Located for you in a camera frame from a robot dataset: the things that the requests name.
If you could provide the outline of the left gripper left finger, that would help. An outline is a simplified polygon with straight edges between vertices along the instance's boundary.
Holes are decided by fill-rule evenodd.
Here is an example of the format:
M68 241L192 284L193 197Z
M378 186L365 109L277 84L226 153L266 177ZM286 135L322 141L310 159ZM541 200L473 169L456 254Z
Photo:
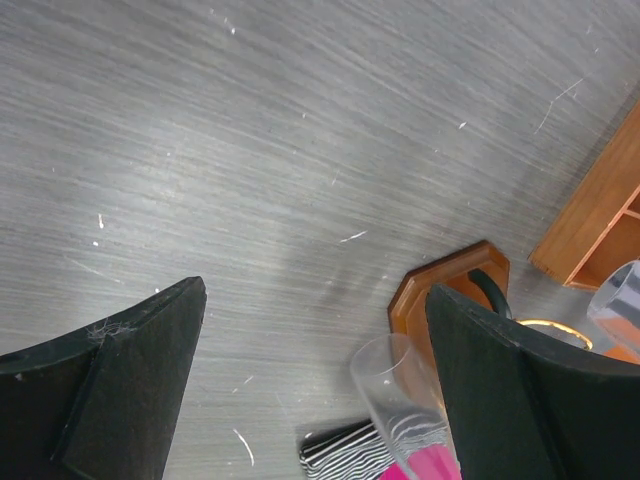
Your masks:
M160 479L206 307L188 277L1 357L4 479Z

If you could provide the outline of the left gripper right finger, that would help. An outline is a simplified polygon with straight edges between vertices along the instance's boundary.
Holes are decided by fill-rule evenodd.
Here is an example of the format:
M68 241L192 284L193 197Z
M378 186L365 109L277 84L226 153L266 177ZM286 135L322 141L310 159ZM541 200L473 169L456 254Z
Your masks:
M437 361L465 479L636 479L639 367L455 310Z

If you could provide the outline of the clear wine glass back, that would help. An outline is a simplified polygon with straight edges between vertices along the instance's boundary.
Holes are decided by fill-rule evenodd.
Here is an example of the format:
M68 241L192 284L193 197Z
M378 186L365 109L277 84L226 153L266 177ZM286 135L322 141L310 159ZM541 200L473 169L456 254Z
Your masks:
M639 362L639 261L612 273L593 295L587 317Z

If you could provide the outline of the gold wire wine glass rack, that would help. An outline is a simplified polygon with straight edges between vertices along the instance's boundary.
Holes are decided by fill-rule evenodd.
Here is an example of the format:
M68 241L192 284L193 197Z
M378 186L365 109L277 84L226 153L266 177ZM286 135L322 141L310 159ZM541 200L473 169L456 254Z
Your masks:
M388 306L390 331L408 336L424 362L437 370L437 361L449 345L445 334L455 310L494 315L487 295L469 274L480 271L506 294L510 269L508 258L482 240L410 270Z

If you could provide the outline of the striped black white cloth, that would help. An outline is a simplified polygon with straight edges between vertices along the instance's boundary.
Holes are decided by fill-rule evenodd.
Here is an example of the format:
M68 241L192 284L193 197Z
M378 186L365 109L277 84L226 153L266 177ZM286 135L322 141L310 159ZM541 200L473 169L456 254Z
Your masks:
M394 465L371 420L305 438L299 462L307 479L380 479Z

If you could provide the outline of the wooden compartment tray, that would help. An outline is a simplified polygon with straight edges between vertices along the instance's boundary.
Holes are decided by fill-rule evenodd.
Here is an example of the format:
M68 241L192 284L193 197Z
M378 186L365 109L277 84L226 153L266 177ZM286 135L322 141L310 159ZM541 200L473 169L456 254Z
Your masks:
M619 129L529 256L558 283L595 291L639 258L639 107Z

